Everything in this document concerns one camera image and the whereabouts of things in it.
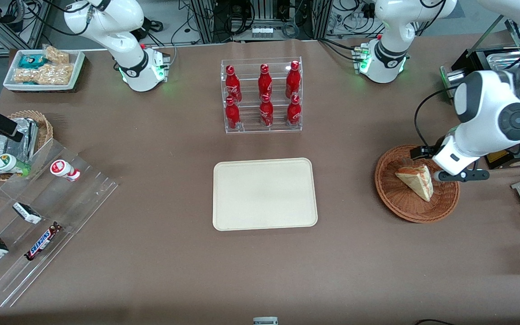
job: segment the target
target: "acrylic display stand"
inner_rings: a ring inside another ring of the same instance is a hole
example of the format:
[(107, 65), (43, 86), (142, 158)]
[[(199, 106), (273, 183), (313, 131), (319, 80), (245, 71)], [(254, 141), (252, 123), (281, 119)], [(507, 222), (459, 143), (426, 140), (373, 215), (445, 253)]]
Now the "acrylic display stand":
[[(56, 159), (68, 161), (81, 172), (70, 182), (49, 171)], [(9, 253), (0, 257), (0, 306), (12, 306), (37, 276), (76, 235), (103, 204), (117, 184), (54, 139), (29, 161), (28, 177), (12, 176), (0, 187), (0, 237)], [(26, 222), (13, 210), (15, 202), (27, 204), (42, 216), (38, 224)], [(63, 229), (33, 261), (23, 256), (43, 233), (58, 222)]]
[[(290, 99), (286, 97), (286, 77), (290, 71), (290, 64), (293, 60), (300, 62), (299, 72), (302, 76), (302, 58), (261, 58), (261, 59), (244, 59), (244, 60), (222, 60), (220, 70), (220, 86), (222, 90), (224, 129), (226, 133), (251, 133), (251, 132), (298, 132), (302, 130), (302, 117), (300, 123), (293, 127), (286, 124), (288, 105)], [(260, 124), (260, 95), (258, 92), (258, 77), (260, 77), (260, 65), (266, 63), (270, 68), (270, 76), (272, 77), (272, 105), (274, 106), (274, 123), (270, 127), (264, 127)], [(242, 90), (242, 101), (237, 103), (240, 109), (240, 120), (242, 127), (238, 130), (232, 130), (228, 127), (226, 118), (226, 98), (228, 91), (226, 90), (226, 66), (233, 65), (236, 76), (240, 80)], [(302, 101), (302, 83), (298, 95), (302, 112), (304, 113), (304, 105)]]

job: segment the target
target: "brown tablecloth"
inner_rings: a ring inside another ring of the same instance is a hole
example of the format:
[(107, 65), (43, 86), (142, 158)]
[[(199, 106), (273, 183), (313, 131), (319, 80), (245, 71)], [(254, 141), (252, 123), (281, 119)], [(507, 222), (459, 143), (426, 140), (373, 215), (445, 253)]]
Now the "brown tablecloth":
[[(56, 139), (120, 187), (0, 324), (520, 324), (520, 169), (462, 184), (456, 211), (435, 224), (400, 220), (374, 189), (378, 158), (419, 144), (418, 103), (442, 88), (439, 66), (478, 36), (420, 37), (390, 84), (355, 75), (317, 42), (179, 49), (169, 82), (134, 93), (105, 51), (76, 94), (4, 90), (0, 111), (44, 113)], [(348, 41), (347, 44), (358, 44)], [(219, 64), (302, 56), (299, 134), (226, 135)], [(458, 124), (446, 98), (420, 113), (436, 140)], [(306, 157), (318, 223), (219, 232), (212, 226), (220, 161)]]

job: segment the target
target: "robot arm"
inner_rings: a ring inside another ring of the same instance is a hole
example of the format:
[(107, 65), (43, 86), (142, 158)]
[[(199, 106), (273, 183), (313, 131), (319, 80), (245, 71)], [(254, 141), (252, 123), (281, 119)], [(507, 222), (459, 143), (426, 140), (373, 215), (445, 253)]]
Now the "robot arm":
[(384, 32), (380, 40), (361, 45), (365, 62), (360, 73), (378, 83), (392, 82), (402, 70), (413, 39), (413, 22), (444, 18), (452, 12), (457, 0), (378, 0), (376, 17), (382, 20)]
[[(485, 8), (514, 17), (520, 26), (520, 1), (479, 0)], [(520, 68), (477, 71), (455, 92), (455, 110), (461, 124), (433, 147), (411, 151), (413, 158), (431, 157), (444, 169), (441, 181), (482, 179), (467, 175), (466, 167), (480, 157), (520, 144)]]
[[(78, 10), (86, 4), (88, 10)], [(147, 91), (167, 77), (163, 55), (142, 49), (130, 33), (142, 27), (144, 13), (136, 0), (85, 0), (70, 4), (64, 19), (68, 27), (107, 48), (120, 66), (130, 88)]]

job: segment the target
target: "coca-cola bottle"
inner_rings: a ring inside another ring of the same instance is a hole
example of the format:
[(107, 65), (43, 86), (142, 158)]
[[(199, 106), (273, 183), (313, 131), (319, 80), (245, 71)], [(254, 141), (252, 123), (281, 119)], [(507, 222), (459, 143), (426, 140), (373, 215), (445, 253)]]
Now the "coca-cola bottle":
[(240, 89), (240, 80), (234, 72), (234, 66), (226, 66), (226, 90), (229, 96), (232, 96), (238, 103), (242, 101), (242, 90)]
[(301, 76), (298, 71), (299, 67), (300, 62), (298, 61), (293, 61), (290, 64), (290, 71), (286, 77), (286, 98), (290, 98), (292, 95), (297, 94), (300, 89)]
[(227, 126), (232, 130), (237, 130), (242, 127), (242, 122), (240, 121), (240, 111), (234, 103), (233, 97), (226, 98), (226, 119)]
[(268, 72), (268, 64), (262, 64), (260, 66), (260, 78), (258, 78), (258, 90), (259, 96), (269, 94), (272, 95), (272, 77)]
[(260, 124), (265, 127), (272, 126), (272, 122), (274, 121), (274, 106), (272, 106), (270, 99), (270, 94), (262, 94), (262, 103), (260, 103)]
[(296, 127), (300, 123), (302, 115), (302, 107), (300, 106), (300, 97), (297, 94), (292, 95), (291, 103), (288, 106), (286, 124), (289, 127)]

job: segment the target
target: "round wicker basket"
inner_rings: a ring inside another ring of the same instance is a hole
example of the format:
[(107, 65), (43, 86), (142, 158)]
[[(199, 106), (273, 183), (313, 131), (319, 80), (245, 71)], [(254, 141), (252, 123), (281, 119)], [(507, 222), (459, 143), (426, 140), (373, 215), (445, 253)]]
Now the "round wicker basket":
[[(29, 117), (37, 122), (37, 142), (35, 143), (35, 148), (33, 152), (37, 152), (49, 139), (53, 138), (53, 127), (47, 121), (45, 116), (38, 111), (19, 111), (17, 113), (13, 113), (8, 116), (10, 119), (15, 119), (16, 117)], [(12, 174), (1, 174), (0, 181), (6, 181), (11, 177)]]
[(460, 186), (457, 181), (441, 182), (433, 179), (435, 193), (430, 202), (424, 201), (403, 183), (395, 172), (401, 167), (427, 165), (431, 174), (441, 168), (432, 160), (411, 160), (410, 150), (415, 148), (405, 144), (388, 150), (376, 165), (374, 183), (382, 202), (397, 216), (411, 222), (430, 223), (446, 218), (459, 202)]

